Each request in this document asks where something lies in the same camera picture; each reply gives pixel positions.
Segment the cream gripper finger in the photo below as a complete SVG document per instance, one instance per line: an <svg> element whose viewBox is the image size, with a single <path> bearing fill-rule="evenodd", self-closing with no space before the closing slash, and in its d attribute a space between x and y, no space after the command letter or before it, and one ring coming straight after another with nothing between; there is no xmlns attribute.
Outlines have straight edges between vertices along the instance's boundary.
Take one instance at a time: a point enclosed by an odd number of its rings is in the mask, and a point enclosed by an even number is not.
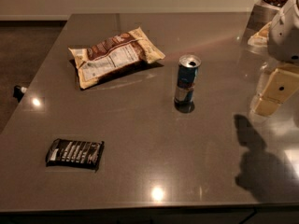
<svg viewBox="0 0 299 224"><path fill-rule="evenodd" d="M299 66L280 63L273 71L264 71L257 86L250 110L270 117L299 90Z"/></svg>

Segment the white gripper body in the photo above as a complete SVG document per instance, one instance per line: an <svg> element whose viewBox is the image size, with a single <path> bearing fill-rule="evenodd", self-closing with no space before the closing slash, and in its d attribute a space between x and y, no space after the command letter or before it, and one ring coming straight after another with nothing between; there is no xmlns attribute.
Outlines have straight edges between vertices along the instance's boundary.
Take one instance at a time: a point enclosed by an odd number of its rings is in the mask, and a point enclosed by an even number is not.
<svg viewBox="0 0 299 224"><path fill-rule="evenodd" d="M288 0L271 21L267 47L276 60L299 63L299 0Z"/></svg>

